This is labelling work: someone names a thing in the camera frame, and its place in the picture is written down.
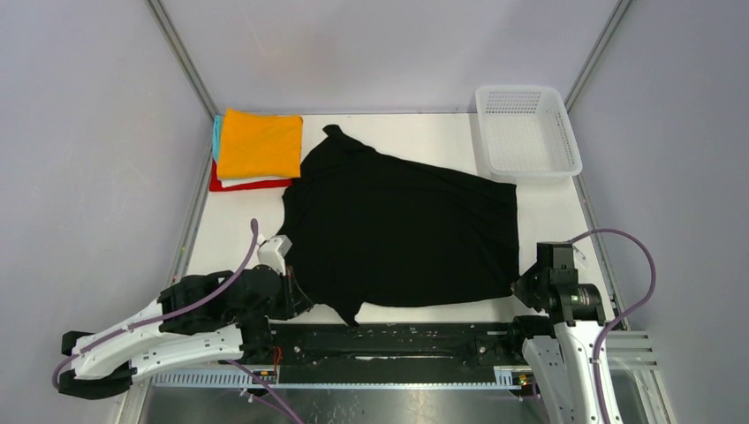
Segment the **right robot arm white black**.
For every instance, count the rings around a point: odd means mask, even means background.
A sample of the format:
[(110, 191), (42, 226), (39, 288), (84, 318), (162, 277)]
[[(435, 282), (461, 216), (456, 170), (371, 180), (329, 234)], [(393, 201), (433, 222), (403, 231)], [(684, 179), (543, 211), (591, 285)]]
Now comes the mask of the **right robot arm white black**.
[(572, 244), (541, 242), (535, 263), (512, 285), (532, 310), (509, 324), (506, 350), (528, 364), (553, 423), (620, 423), (607, 349), (603, 300), (583, 284)]

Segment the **black t shirt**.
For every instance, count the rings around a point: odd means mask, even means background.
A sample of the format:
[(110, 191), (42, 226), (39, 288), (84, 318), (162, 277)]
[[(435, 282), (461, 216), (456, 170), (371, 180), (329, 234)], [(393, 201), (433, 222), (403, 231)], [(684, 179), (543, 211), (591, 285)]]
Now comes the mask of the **black t shirt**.
[(354, 325), (364, 304), (434, 307), (511, 295), (517, 189), (385, 155), (327, 125), (283, 195), (300, 289)]

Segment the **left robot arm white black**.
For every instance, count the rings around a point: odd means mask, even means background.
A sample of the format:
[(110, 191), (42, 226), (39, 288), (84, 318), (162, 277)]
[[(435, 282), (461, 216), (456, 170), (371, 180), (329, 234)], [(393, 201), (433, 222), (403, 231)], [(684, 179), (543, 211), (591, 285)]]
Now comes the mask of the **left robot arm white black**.
[(185, 276), (109, 329), (64, 333), (66, 359), (55, 370), (53, 385), (60, 394), (98, 400), (172, 368), (229, 360), (262, 363), (275, 349), (271, 321), (290, 320), (313, 304), (291, 268), (277, 272), (257, 265)]

